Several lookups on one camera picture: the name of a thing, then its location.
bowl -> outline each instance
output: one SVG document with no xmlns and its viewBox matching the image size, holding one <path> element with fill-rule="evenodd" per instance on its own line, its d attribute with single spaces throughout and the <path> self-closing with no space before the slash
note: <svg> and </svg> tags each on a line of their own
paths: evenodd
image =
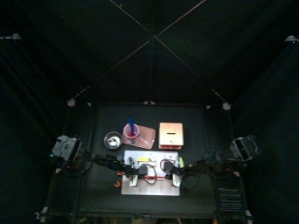
<svg viewBox="0 0 299 224">
<path fill-rule="evenodd" d="M 104 145 L 114 150 L 121 145 L 121 135 L 114 131 L 108 132 L 104 137 Z"/>
</svg>

orange box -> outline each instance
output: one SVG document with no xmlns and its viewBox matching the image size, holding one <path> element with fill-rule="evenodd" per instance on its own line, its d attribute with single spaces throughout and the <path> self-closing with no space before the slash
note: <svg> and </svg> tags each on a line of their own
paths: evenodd
<svg viewBox="0 0 299 224">
<path fill-rule="evenodd" d="M 160 122 L 158 149 L 178 150 L 182 146 L 182 124 Z"/>
</svg>

green object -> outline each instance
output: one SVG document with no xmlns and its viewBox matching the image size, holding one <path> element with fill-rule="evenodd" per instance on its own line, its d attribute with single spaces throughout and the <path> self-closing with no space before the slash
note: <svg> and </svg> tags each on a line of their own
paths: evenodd
<svg viewBox="0 0 299 224">
<path fill-rule="evenodd" d="M 184 167 L 182 158 L 180 157 L 180 167 Z"/>
</svg>

blue object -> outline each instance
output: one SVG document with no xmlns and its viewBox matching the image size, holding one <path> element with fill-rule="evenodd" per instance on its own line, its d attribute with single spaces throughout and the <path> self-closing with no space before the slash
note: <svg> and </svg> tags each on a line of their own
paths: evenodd
<svg viewBox="0 0 299 224">
<path fill-rule="evenodd" d="M 129 124 L 129 127 L 130 127 L 130 136 L 133 136 L 134 135 L 134 123 L 129 117 L 126 118 L 126 123 Z"/>
</svg>

wire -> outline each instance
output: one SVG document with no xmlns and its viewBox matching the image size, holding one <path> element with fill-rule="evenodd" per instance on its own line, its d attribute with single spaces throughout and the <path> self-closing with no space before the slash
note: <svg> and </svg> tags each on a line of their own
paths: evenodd
<svg viewBox="0 0 299 224">
<path fill-rule="evenodd" d="M 198 176 L 197 176 L 197 180 L 196 180 L 196 183 L 194 183 L 194 185 L 186 185 L 184 182 L 185 182 L 185 180 L 182 181 L 181 180 L 181 184 L 186 187 L 186 188 L 194 188 L 196 186 L 197 186 L 197 184 L 200 183 L 200 178 L 201 178 L 201 172 L 200 172 L 200 174 L 197 174 Z"/>
<path fill-rule="evenodd" d="M 153 182 L 149 182 L 145 180 L 145 177 L 137 175 L 137 177 L 140 177 L 140 179 L 148 184 L 148 185 L 153 185 L 156 182 L 156 171 L 154 171 L 154 167 L 152 165 L 148 164 L 148 166 L 150 166 L 153 168 Z"/>
</svg>

